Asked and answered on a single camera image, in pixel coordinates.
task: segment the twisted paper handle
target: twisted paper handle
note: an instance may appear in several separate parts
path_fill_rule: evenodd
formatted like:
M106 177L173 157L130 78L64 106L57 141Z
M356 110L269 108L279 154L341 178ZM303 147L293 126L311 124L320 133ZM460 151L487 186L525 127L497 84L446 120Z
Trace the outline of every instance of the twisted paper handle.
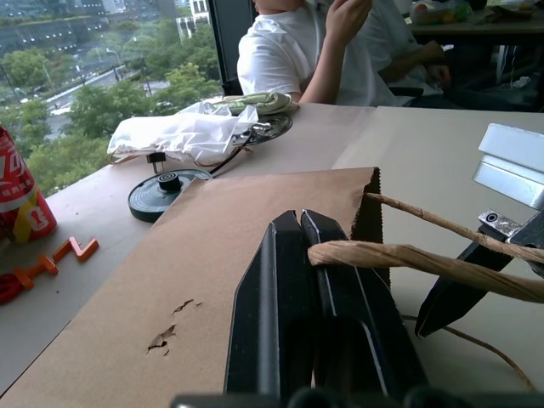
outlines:
M409 206L382 195L366 194L369 198L406 211L428 222L447 228L470 240L497 252L516 258L544 263L544 250L504 244L489 236L474 233L460 225L453 224L420 208ZM409 245L384 245L361 241L330 241L312 246L309 261L313 265L347 264L361 268L390 268L405 266L444 276L487 292L498 293L509 298L526 302L544 303L544 281L518 278L498 274L494 270L441 257Z

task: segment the window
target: window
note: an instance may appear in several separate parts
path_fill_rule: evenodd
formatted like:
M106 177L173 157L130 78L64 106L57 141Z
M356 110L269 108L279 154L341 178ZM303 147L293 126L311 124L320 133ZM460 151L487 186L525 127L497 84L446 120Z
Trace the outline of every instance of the window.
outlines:
M0 8L0 122L46 196L106 164L121 120L221 93L212 27L188 7L206 13L202 0L92 1Z

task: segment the hand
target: hand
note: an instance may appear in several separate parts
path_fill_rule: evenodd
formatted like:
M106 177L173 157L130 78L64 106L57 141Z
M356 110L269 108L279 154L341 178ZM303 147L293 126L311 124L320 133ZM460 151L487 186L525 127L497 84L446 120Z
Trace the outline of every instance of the hand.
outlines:
M326 16L326 40L345 47L365 24L372 0L335 0Z
M420 49L422 64L435 64L445 61L445 53L440 44L431 41Z
M442 89L447 89L451 85L450 68L446 65L428 65L428 75L435 81L438 81Z

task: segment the beverage can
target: beverage can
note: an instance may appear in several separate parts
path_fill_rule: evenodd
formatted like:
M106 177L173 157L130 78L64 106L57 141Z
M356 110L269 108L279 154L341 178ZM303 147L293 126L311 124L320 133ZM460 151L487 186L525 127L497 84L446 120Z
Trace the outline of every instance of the beverage can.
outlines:
M24 244L49 234L57 221L8 131L0 127L0 218L2 230Z

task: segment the brown paper bag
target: brown paper bag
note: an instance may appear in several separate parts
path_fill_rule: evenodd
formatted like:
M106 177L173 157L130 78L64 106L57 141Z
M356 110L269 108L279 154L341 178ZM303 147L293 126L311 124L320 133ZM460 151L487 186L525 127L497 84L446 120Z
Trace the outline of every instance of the brown paper bag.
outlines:
M380 206L361 205L363 190L379 193L377 169L195 182L0 407L167 407L177 394L220 393L235 289L269 222L308 208L381 242Z

